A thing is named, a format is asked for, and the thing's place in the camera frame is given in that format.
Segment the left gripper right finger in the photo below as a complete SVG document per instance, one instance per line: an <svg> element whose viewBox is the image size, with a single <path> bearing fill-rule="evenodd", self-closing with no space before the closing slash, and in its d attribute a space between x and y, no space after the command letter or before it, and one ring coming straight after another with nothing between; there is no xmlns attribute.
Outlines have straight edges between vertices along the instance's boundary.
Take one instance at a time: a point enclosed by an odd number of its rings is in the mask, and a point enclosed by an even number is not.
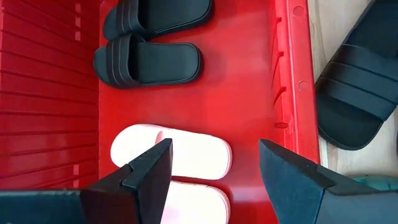
<svg viewBox="0 0 398 224"><path fill-rule="evenodd" d="M259 166L279 224L398 224L398 190L376 190L266 139Z"/></svg>

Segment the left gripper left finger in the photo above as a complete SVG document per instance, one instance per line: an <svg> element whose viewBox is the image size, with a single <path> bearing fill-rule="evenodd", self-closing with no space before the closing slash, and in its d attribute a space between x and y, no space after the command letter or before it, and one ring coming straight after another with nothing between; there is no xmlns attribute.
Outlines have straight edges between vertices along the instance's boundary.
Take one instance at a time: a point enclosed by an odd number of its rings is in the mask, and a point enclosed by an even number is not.
<svg viewBox="0 0 398 224"><path fill-rule="evenodd" d="M167 138L84 189L2 190L0 224L160 224L172 160Z"/></svg>

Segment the pink slide sandal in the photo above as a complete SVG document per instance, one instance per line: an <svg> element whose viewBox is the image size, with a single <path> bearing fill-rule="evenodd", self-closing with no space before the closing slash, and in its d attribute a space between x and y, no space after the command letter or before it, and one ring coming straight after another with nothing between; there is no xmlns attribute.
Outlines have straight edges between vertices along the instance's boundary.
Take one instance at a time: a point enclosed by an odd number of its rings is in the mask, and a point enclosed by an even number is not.
<svg viewBox="0 0 398 224"><path fill-rule="evenodd" d="M231 208L220 189L172 181L160 224L228 224Z"/></svg>
<svg viewBox="0 0 398 224"><path fill-rule="evenodd" d="M218 180L229 172L233 154L225 140L153 124L135 124L122 130L111 145L111 160L121 167L167 138L172 139L173 176Z"/></svg>

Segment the green slide sandal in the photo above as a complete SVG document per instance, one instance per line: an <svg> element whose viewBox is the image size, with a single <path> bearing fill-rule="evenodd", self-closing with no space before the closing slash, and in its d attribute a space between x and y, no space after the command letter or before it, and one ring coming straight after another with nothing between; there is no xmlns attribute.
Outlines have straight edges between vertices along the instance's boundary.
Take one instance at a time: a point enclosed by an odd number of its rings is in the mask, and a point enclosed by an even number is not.
<svg viewBox="0 0 398 224"><path fill-rule="evenodd" d="M398 177L387 175L352 175L350 178L376 190L398 190Z"/></svg>

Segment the black slide sandal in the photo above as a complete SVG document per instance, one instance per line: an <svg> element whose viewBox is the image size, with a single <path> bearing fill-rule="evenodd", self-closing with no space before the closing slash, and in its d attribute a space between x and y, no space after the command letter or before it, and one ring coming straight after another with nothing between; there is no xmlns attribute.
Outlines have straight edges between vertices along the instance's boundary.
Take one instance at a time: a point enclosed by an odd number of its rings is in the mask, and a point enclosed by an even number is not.
<svg viewBox="0 0 398 224"><path fill-rule="evenodd" d="M194 28L212 16L214 0L118 0L103 24L103 36L113 40L129 33L145 39Z"/></svg>
<svg viewBox="0 0 398 224"><path fill-rule="evenodd" d="M93 57L96 76L122 90L189 83L202 67L203 56L196 45L152 43L137 34L108 41Z"/></svg>
<svg viewBox="0 0 398 224"><path fill-rule="evenodd" d="M367 146L398 106L398 0L371 0L315 87L319 135Z"/></svg>

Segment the red plastic bin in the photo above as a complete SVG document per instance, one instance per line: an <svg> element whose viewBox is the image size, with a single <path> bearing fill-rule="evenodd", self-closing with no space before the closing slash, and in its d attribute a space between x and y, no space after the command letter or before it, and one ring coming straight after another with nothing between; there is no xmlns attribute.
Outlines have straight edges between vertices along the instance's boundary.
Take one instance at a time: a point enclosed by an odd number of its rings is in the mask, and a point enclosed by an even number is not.
<svg viewBox="0 0 398 224"><path fill-rule="evenodd" d="M259 140L319 161L307 0L214 0L209 22L159 37L203 54L192 83L117 90L93 55L118 0L0 0L0 190L87 186L115 170L113 139L138 123L205 133L232 148L210 185L229 224L277 224Z"/></svg>

